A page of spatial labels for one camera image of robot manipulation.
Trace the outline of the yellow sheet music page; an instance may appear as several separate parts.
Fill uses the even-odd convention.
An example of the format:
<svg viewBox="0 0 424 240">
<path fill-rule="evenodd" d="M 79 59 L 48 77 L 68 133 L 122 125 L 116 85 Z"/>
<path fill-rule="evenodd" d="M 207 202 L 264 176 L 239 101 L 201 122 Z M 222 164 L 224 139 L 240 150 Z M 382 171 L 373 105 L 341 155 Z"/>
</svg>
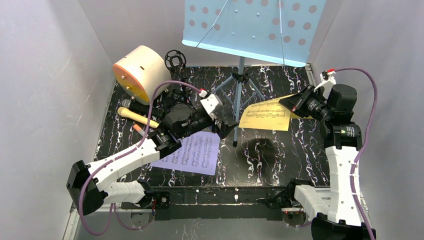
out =
<svg viewBox="0 0 424 240">
<path fill-rule="evenodd" d="M 290 94 L 249 105 L 241 115 L 238 127 L 287 132 L 291 119 L 301 119 L 302 117 L 292 113 L 279 101 L 294 95 Z"/>
</svg>

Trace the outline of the lavender sheet music page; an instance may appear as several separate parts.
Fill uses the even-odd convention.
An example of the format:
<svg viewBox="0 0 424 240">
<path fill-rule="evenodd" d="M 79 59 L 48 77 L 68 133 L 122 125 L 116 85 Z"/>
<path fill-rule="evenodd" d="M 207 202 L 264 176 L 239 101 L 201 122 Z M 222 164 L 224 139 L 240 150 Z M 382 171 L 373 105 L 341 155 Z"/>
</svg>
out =
<svg viewBox="0 0 424 240">
<path fill-rule="evenodd" d="M 220 137 L 200 131 L 181 140 L 181 148 L 150 165 L 156 168 L 178 170 L 202 175 L 215 175 Z"/>
</svg>

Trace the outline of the black round microphone stand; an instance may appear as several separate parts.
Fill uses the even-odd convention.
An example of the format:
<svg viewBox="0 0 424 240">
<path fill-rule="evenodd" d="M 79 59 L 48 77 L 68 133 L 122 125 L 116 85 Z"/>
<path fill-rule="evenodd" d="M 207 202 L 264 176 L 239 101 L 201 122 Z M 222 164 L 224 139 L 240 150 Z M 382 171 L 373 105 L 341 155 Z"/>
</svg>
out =
<svg viewBox="0 0 424 240">
<path fill-rule="evenodd" d="M 185 104 L 186 103 L 186 95 L 185 92 L 173 89 L 169 91 L 165 96 L 165 107 L 167 109 L 171 109 L 173 106 L 177 104 Z"/>
</svg>

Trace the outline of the black tripod microphone stand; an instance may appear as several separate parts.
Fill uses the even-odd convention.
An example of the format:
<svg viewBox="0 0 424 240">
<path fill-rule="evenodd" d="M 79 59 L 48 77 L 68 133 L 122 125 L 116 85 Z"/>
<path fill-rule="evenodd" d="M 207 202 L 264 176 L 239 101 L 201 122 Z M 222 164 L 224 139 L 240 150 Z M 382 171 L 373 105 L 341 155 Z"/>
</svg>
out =
<svg viewBox="0 0 424 240">
<path fill-rule="evenodd" d="M 187 59 L 181 51 L 176 49 L 168 51 L 164 57 L 164 63 L 169 72 L 171 74 L 175 74 L 175 76 L 177 77 L 177 81 L 182 83 L 187 82 L 188 78 L 184 76 Z M 190 100 L 192 94 L 192 89 L 190 87 L 180 84 L 179 86 L 173 86 L 172 90 L 174 89 L 185 92 L 185 104 L 188 104 L 189 106 L 194 108 L 194 105 Z"/>
</svg>

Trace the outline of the blue music stand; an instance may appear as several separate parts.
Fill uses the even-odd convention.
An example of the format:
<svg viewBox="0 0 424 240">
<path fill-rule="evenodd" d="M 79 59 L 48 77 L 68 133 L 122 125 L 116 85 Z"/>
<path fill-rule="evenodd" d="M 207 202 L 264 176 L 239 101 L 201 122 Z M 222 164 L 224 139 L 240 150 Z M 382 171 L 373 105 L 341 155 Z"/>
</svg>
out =
<svg viewBox="0 0 424 240">
<path fill-rule="evenodd" d="M 303 67 L 325 8 L 323 0 L 187 0 L 182 43 L 239 56 L 233 103 L 235 120 L 247 58 Z"/>
</svg>

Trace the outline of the beige microphone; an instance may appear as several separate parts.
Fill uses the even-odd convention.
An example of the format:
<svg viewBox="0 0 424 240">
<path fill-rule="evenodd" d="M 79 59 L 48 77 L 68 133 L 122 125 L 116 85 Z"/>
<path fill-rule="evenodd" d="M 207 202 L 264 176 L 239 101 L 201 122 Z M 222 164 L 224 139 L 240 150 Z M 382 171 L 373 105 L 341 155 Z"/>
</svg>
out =
<svg viewBox="0 0 424 240">
<path fill-rule="evenodd" d="M 145 116 L 142 116 L 140 114 L 137 114 L 131 110 L 129 110 L 126 107 L 119 107 L 117 110 L 117 113 L 124 118 L 129 118 L 131 120 L 134 120 L 136 122 L 142 123 L 146 125 L 148 123 L 148 118 Z"/>
</svg>

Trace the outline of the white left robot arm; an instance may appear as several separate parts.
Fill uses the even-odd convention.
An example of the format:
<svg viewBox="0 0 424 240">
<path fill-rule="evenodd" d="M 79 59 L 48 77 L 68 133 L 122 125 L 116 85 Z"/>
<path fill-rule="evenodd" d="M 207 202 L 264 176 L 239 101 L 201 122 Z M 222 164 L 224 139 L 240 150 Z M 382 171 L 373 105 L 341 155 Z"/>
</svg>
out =
<svg viewBox="0 0 424 240">
<path fill-rule="evenodd" d="M 186 103 L 176 104 L 144 141 L 98 161 L 75 162 L 66 188 L 78 212 L 84 216 L 107 204 L 142 204 L 158 198 L 147 181 L 117 182 L 118 178 L 182 150 L 181 140 L 203 129 L 212 128 L 213 133 L 224 139 L 238 124 L 220 120 L 216 112 L 209 115 L 203 106 L 193 109 Z"/>
</svg>

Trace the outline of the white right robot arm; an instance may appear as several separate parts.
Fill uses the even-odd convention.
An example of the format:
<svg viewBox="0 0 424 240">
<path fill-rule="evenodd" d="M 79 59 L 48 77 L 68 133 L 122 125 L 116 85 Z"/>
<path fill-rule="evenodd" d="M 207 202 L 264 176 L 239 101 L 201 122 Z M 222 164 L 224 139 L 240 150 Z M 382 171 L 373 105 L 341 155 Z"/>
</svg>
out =
<svg viewBox="0 0 424 240">
<path fill-rule="evenodd" d="M 314 240 L 375 240 L 360 201 L 359 157 L 365 149 L 363 132 L 352 121 L 357 102 L 355 88 L 345 84 L 331 87 L 324 97 L 321 87 L 309 85 L 279 103 L 298 117 L 320 121 L 320 134 L 329 164 L 329 203 L 325 203 L 311 182 L 293 179 L 288 186 L 309 218 Z"/>
</svg>

